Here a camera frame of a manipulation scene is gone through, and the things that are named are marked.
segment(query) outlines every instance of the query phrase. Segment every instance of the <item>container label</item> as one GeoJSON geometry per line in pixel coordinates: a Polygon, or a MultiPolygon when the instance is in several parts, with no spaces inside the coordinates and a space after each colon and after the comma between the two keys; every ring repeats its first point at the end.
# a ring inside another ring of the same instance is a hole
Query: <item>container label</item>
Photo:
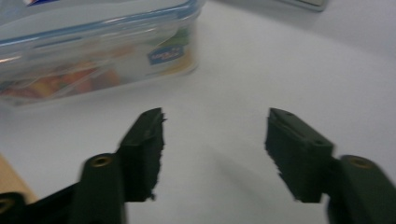
{"type": "Polygon", "coordinates": [[[39,5],[39,4],[44,4],[44,3],[48,3],[48,2],[54,2],[54,1],[58,1],[58,0],[23,0],[23,2],[28,6],[35,6],[35,5],[39,5]]]}
{"type": "Polygon", "coordinates": [[[157,63],[166,63],[184,55],[183,46],[173,45],[155,49],[148,54],[149,63],[151,65],[157,63]]]}

